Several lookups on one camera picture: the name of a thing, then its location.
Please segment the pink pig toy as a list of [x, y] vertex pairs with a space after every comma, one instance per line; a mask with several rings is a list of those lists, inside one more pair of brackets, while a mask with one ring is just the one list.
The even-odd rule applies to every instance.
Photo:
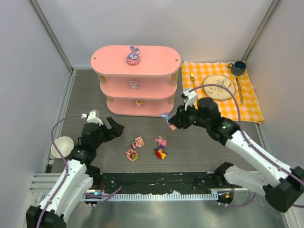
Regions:
[[155, 141], [158, 143], [159, 146], [167, 147], [167, 140], [162, 136], [157, 137]]

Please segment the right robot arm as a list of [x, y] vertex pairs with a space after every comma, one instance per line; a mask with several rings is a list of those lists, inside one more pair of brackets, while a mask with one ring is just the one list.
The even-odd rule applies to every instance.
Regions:
[[279, 212], [287, 212], [304, 193], [304, 170], [281, 162], [260, 147], [236, 122], [222, 117], [217, 104], [209, 97], [198, 100], [182, 95], [184, 104], [178, 106], [169, 123], [179, 129], [190, 126], [205, 128], [211, 139], [233, 150], [258, 172], [244, 171], [224, 163], [217, 171], [229, 184], [238, 185], [263, 196]]

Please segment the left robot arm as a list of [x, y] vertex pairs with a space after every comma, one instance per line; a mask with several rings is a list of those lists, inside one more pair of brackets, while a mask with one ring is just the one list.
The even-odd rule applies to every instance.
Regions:
[[65, 168], [49, 194], [38, 206], [30, 206], [26, 212], [28, 228], [65, 228], [68, 219], [83, 195], [92, 186], [100, 183], [102, 175], [98, 167], [91, 163], [96, 158], [102, 143], [120, 137], [124, 126], [111, 117], [107, 121], [111, 128], [101, 121], [96, 110], [77, 117], [85, 119], [81, 136], [72, 149], [69, 159], [60, 158]]

